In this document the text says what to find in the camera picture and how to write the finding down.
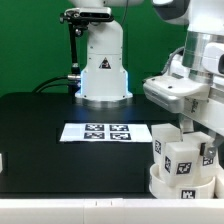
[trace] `white plastic casing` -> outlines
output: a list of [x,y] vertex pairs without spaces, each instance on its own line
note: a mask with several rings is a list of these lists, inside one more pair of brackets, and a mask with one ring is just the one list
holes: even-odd
[[[69,0],[76,7],[102,7],[102,6],[120,6],[124,7],[127,0]],[[144,0],[129,0],[128,5],[138,5]]]
[[181,141],[180,129],[171,124],[152,125],[151,128],[154,162],[161,168],[166,144]]
[[224,87],[224,79],[222,77],[219,77],[219,76],[215,76],[214,79],[213,79],[213,84],[215,84],[215,86],[217,88],[222,88]]
[[[191,186],[194,180],[198,155],[199,149],[190,143],[167,143],[165,147],[165,159],[162,163],[161,178],[170,187],[178,185]],[[185,173],[184,169],[190,170],[190,172]]]
[[108,16],[111,16],[112,10],[108,7],[82,7],[82,8],[75,8],[74,9],[79,16],[81,17],[82,13],[103,13]]
[[151,166],[150,174],[150,191],[156,198],[159,198],[158,201],[160,202],[166,203],[169,201],[167,201],[167,199],[182,199],[181,201],[178,201],[178,203],[180,206],[184,206],[186,200],[183,199],[211,199],[214,197],[215,177],[204,184],[201,183],[199,185],[195,184],[192,186],[177,185],[175,187],[169,187],[166,182],[160,178],[158,164]]
[[223,0],[191,0],[189,8],[189,31],[224,35]]
[[207,84],[197,83],[188,78],[177,79],[172,76],[163,75],[147,79],[145,85],[153,87],[159,92],[169,96],[185,97],[192,96],[195,99],[207,99],[209,88]]
[[224,200],[93,199],[92,201],[1,199],[0,223],[223,224],[224,222]]
[[153,3],[156,5],[164,5],[164,4],[169,4],[172,2],[173,0],[153,0]]
[[87,65],[81,74],[78,98],[117,101],[132,97],[122,65],[123,30],[113,21],[88,26]]
[[214,74],[224,76],[218,70],[221,56],[224,55],[224,44],[209,43],[206,45],[202,64],[205,69]]

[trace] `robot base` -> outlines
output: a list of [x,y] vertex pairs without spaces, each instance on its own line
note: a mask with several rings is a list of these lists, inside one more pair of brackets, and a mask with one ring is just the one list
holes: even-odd
[[119,100],[97,100],[97,99],[87,99],[84,97],[81,97],[79,94],[76,94],[74,98],[74,103],[87,106],[87,107],[93,107],[93,108],[118,108],[130,105],[132,103],[133,95],[129,93],[126,98],[119,99]]

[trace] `cable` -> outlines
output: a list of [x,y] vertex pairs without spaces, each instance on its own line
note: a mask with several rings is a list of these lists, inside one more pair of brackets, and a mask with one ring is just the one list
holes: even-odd
[[56,87],[56,86],[68,86],[68,84],[51,84],[51,85],[43,86],[36,93],[41,93],[43,90],[47,88]]
[[167,70],[169,69],[171,63],[172,63],[172,60],[174,58],[175,55],[179,54],[180,52],[184,51],[184,47],[179,47],[177,48],[170,56],[169,56],[169,59],[168,61],[166,62],[163,70],[160,72],[161,75],[165,74],[167,72]]
[[129,0],[126,0],[126,5],[125,5],[125,10],[124,10],[124,15],[123,15],[123,19],[122,19],[122,21],[121,21],[121,26],[122,26],[122,27],[123,27],[124,22],[125,22],[126,17],[127,17],[128,3],[129,3]]
[[[179,47],[173,53],[171,53],[170,56],[169,56],[169,59],[167,60],[165,66],[163,68],[163,70],[161,72],[157,73],[154,76],[164,75],[168,71],[168,69],[170,68],[170,65],[172,63],[172,60],[173,60],[174,56],[177,55],[177,54],[180,54],[182,51],[184,51],[184,47]],[[148,78],[143,79],[142,83],[144,84]]]
[[33,91],[32,93],[36,93],[39,91],[40,88],[44,87],[45,85],[51,83],[51,82],[55,82],[55,81],[58,81],[58,80],[62,80],[62,79],[68,79],[67,76],[59,76],[59,77],[55,77],[55,78],[52,78],[52,79],[49,79],[43,83],[41,83],[40,85],[38,85]]

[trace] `white paper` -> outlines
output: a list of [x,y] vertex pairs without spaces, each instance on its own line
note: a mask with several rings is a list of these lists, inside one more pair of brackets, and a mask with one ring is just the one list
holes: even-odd
[[60,142],[151,142],[146,124],[67,123]]

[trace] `printed pattern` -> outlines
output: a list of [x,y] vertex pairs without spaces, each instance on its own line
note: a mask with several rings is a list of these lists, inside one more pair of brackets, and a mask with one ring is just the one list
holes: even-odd
[[84,133],[84,139],[104,139],[105,135],[103,132],[86,132]]
[[182,174],[189,174],[191,172],[191,165],[192,163],[178,163],[177,166],[177,174],[182,175]]
[[170,173],[171,170],[171,160],[166,156],[165,157],[165,169]]
[[159,141],[155,141],[155,151],[161,154],[162,144]]
[[104,125],[103,124],[87,124],[86,131],[104,131]]
[[131,135],[129,133],[110,133],[110,138],[112,140],[131,140]]
[[209,166],[214,163],[214,159],[203,157],[203,166]]
[[128,125],[110,125],[110,131],[129,131]]
[[182,190],[181,199],[195,199],[196,191],[195,190]]

